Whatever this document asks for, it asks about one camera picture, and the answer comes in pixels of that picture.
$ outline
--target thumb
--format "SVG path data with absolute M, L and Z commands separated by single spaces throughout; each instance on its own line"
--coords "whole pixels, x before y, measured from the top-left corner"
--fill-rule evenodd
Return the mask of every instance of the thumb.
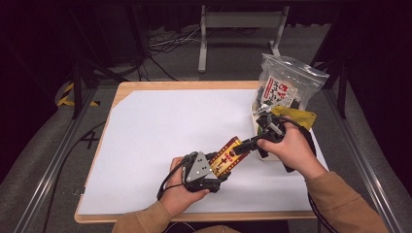
M 208 193 L 210 193 L 209 189 L 202 189 L 193 193 L 193 197 L 195 201 L 203 199 Z
M 268 152 L 276 153 L 276 151 L 277 151 L 276 144 L 274 144 L 274 143 L 272 143 L 272 142 L 270 142 L 270 141 L 267 141 L 267 140 L 265 140 L 265 139 L 259 139 L 259 140 L 257 140 L 257 145 L 258 145 L 260 148 L 262 148 L 263 150 L 266 150 L 266 151 L 268 151 Z

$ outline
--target plastic bag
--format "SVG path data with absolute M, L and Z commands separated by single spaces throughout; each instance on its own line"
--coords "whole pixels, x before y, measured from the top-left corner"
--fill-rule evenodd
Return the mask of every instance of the plastic bag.
M 309 99 L 324 86 L 328 74 L 287 56 L 263 55 L 263 71 L 253 105 L 254 113 L 262 108 L 284 106 L 305 110 Z

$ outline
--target red and yellow package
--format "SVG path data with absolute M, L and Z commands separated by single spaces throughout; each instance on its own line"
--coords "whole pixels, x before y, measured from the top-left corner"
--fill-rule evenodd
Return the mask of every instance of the red and yellow package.
M 232 170 L 249 153 L 235 154 L 233 148 L 242 144 L 237 137 L 233 137 L 224 147 L 209 160 L 210 167 L 216 177 Z

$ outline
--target metal rail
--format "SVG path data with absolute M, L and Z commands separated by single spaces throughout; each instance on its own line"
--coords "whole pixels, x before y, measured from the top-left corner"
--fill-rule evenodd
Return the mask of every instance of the metal rail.
M 83 106 L 88 106 L 90 104 L 95 92 L 95 89 L 87 90 Z M 52 184 L 55 182 L 58 170 L 60 166 L 62 166 L 64 157 L 70 149 L 70 143 L 72 142 L 76 130 L 86 113 L 86 109 L 87 108 L 82 108 L 82 110 L 79 112 L 78 117 L 76 119 L 72 119 L 72 121 L 70 122 L 66 133 L 64 134 L 64 137 L 57 148 L 57 151 L 51 159 L 51 163 L 49 164 L 48 169 L 40 180 L 39 185 L 37 186 L 29 204 L 27 205 L 23 215 L 20 218 L 20 221 L 17 224 L 17 227 L 15 229 L 16 233 L 28 232 L 28 230 L 30 229 L 30 226 L 33 223 L 36 215 L 39 213 L 40 208 L 42 207 L 42 204 L 45 201 L 50 188 L 52 187 Z
M 391 232 L 405 232 L 402 226 L 397 221 L 394 212 L 392 211 L 391 205 L 388 201 L 388 198 L 385 194 L 385 191 L 383 190 L 382 185 L 379 183 L 375 173 L 373 172 L 373 169 L 370 166 L 369 161 L 361 153 L 361 150 L 358 147 L 351 126 L 349 125 L 347 120 L 342 119 L 342 117 L 340 116 L 339 111 L 336 108 L 337 100 L 333 95 L 332 90 L 325 89 L 323 90 L 323 93 L 326 97 L 326 100 L 330 108 L 333 110 L 334 116 L 339 122 L 339 127 L 341 128 L 342 132 L 345 134 L 345 137 L 347 138 L 347 142 L 352 150 L 351 155 L 354 158 L 355 164 L 357 165 L 358 170 L 360 171 L 360 175 L 363 178 L 366 188 L 369 191 L 370 196 L 372 197 L 372 200 L 377 208 L 379 215 L 384 220 L 388 229 Z

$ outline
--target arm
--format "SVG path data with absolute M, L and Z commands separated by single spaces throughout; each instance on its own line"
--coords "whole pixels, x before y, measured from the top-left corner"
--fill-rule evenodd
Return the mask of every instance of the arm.
M 174 158 L 170 170 L 182 161 L 182 157 Z M 144 211 L 128 213 L 121 216 L 113 228 L 113 232 L 162 232 L 173 217 L 184 212 L 191 204 L 202 199 L 208 189 L 189 192 L 182 184 L 182 169 L 178 169 L 166 185 L 166 191 L 159 201 Z
M 388 232 L 364 199 L 318 161 L 297 127 L 285 123 L 285 128 L 281 143 L 259 140 L 257 145 L 276 154 L 304 177 L 312 199 L 329 224 L 338 232 Z

